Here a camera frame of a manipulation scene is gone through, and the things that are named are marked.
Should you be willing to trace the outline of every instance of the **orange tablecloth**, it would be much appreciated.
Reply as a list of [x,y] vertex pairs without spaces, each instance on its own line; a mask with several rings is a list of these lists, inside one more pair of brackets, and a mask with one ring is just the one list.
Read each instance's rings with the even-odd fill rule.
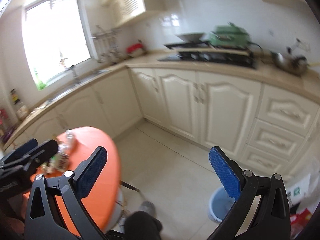
[[[70,165],[68,170],[75,170],[78,164],[86,160],[92,152],[98,147],[102,146],[107,150],[108,159],[107,164],[104,166],[100,173],[96,183],[94,184],[89,196],[82,199],[82,203],[91,215],[92,219],[103,231],[111,218],[115,201],[119,189],[120,183],[120,159],[118,151],[113,140],[103,131],[93,127],[80,127],[73,129],[76,137],[75,148],[70,153]],[[58,136],[60,141],[66,140],[65,133]],[[62,175],[61,172],[56,171],[54,174],[46,177],[55,177]],[[70,232],[79,235],[76,230],[71,218],[69,217],[68,211],[65,208],[61,197],[56,197],[57,202],[65,220],[66,225]]]

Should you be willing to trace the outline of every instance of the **person's leg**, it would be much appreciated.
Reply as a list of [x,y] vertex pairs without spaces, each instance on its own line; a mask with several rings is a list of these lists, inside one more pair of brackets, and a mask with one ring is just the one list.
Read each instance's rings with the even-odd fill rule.
[[124,239],[161,240],[162,224],[153,217],[155,214],[154,205],[151,202],[143,202],[139,210],[125,220]]

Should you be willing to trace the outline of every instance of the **blue bucket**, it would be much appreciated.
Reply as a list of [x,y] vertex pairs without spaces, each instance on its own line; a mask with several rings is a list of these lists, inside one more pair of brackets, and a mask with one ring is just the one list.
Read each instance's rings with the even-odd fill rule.
[[228,214],[236,200],[228,196],[224,187],[218,188],[209,201],[208,216],[210,220],[220,223]]

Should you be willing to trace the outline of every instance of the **black pants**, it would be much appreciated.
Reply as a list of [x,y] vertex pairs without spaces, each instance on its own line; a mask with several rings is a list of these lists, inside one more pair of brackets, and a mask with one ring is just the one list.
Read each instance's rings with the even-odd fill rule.
[[162,224],[148,213],[138,211],[124,222],[125,240],[161,240]]

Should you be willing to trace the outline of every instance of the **gas stove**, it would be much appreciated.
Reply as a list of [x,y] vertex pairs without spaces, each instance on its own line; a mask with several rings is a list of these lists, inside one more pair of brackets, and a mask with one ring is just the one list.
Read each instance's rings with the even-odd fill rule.
[[202,61],[256,68],[253,52],[249,49],[214,48],[208,41],[166,44],[176,52],[158,61]]

